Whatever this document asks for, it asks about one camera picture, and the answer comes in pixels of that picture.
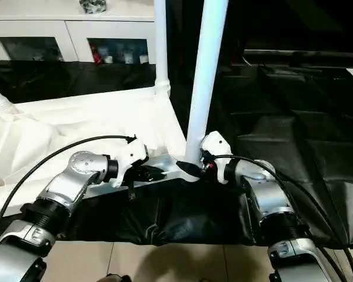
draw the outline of glass cabinet door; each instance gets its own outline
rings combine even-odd
[[[148,63],[146,39],[88,38],[95,63]]]
[[[0,21],[0,60],[77,61],[64,21]]]
[[[155,22],[67,21],[80,62],[155,63]]]
[[[64,61],[54,37],[0,37],[13,61]]]

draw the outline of floor tile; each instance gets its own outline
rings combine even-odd
[[[350,268],[349,262],[347,260],[347,257],[342,250],[335,250],[335,254],[338,257],[338,261],[345,273],[345,276],[347,277],[348,281],[353,281],[353,275],[352,275],[352,270]]]
[[[335,254],[335,251],[331,249],[324,248],[327,253],[332,257],[332,259],[335,261],[336,265],[339,267],[341,271],[344,271],[344,269],[341,267],[338,257]],[[337,276],[335,270],[332,268],[332,266],[329,264],[329,262],[326,260],[326,258],[323,256],[321,252],[319,252],[319,257],[321,261],[323,262],[323,265],[325,266],[326,271],[328,272],[328,275],[330,278],[333,280],[333,282],[340,282],[340,278]]]
[[[229,282],[269,282],[274,270],[267,255],[266,247],[226,245]]]
[[[58,241],[42,282],[96,282],[107,274],[113,243]]]
[[[225,282],[223,247],[168,244],[161,247],[115,243],[110,273],[129,275],[133,282]]]

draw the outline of black table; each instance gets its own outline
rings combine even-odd
[[[171,68],[171,102],[187,133],[192,79]],[[0,62],[0,91],[14,103],[148,87],[155,66]],[[353,77],[345,69],[237,67],[215,82],[208,131],[218,130],[236,155],[265,159],[285,178],[319,243],[341,248],[305,187],[353,247]],[[84,200],[64,240],[136,244],[262,244],[238,189],[198,181],[145,186]],[[16,216],[6,218],[0,230]]]

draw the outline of shelf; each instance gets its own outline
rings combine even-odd
[[[107,11],[85,14],[78,0],[0,0],[0,21],[154,21],[154,0],[107,0]]]

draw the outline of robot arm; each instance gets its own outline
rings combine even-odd
[[[231,155],[230,145],[218,133],[212,132],[202,142],[209,155]],[[275,172],[274,167],[257,160]],[[263,168],[245,160],[216,159],[217,178],[222,184],[246,182],[247,196],[258,221],[268,256],[275,270],[271,282],[331,282],[318,249],[308,237],[307,227],[294,212],[284,191],[273,176]]]
[[[77,152],[67,168],[55,176],[32,204],[22,206],[22,219],[13,221],[0,236],[0,282],[40,281],[46,257],[91,184],[110,182],[120,186],[133,165],[148,158],[136,139],[119,156]]]

